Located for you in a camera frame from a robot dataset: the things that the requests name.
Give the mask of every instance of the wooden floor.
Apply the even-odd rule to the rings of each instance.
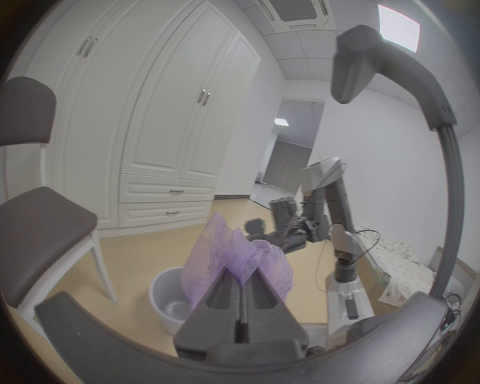
[[[249,200],[217,200],[210,214],[219,212],[231,228],[243,229],[245,221],[261,217],[266,231],[273,230],[270,211]],[[55,286],[51,295],[65,290],[93,316],[117,332],[149,348],[176,356],[172,336],[160,325],[158,315],[148,299],[148,288],[158,272],[183,266],[202,225],[101,239],[108,273],[119,302],[109,301],[97,274],[93,258],[85,255]],[[301,323],[326,323],[326,294],[315,285],[315,267],[324,243],[308,244],[288,255],[294,272],[294,288],[287,306]],[[331,243],[325,249],[319,266],[318,284],[325,290],[325,278],[333,271],[335,258]],[[38,335],[18,315],[10,312],[28,343],[43,362],[65,383],[81,383],[63,362],[53,346]]]

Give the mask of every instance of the white chair leg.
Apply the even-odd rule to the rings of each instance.
[[[116,303],[118,302],[117,295],[115,294],[112,282],[110,281],[110,277],[108,276],[107,267],[105,267],[105,261],[103,260],[102,250],[100,248],[100,241],[98,240],[98,234],[96,232],[96,229],[90,234],[90,237],[92,238],[94,244],[92,248],[93,259],[95,260],[96,268],[100,273],[100,278],[102,279],[103,286],[105,287],[105,290],[107,291],[110,300]]]
[[[45,331],[43,328],[38,324],[33,317],[30,317],[28,314],[26,314],[24,311],[18,309],[19,314],[25,319],[25,321],[33,328],[35,329],[41,336],[43,336],[45,339],[48,340],[47,335],[45,334]]]

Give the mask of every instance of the ceiling air conditioner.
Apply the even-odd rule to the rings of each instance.
[[[328,0],[255,0],[275,32],[335,29]]]

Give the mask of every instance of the white drawer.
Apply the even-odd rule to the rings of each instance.
[[[207,217],[211,201],[119,204],[120,227],[174,223]]]
[[[119,203],[211,201],[215,186],[210,181],[121,173]]]

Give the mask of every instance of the purple plastic bag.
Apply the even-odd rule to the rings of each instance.
[[[208,291],[223,267],[241,285],[259,267],[280,298],[285,301],[293,287],[293,271],[283,251],[265,240],[248,241],[240,228],[231,230],[214,213],[193,246],[180,274],[183,292],[192,309]]]

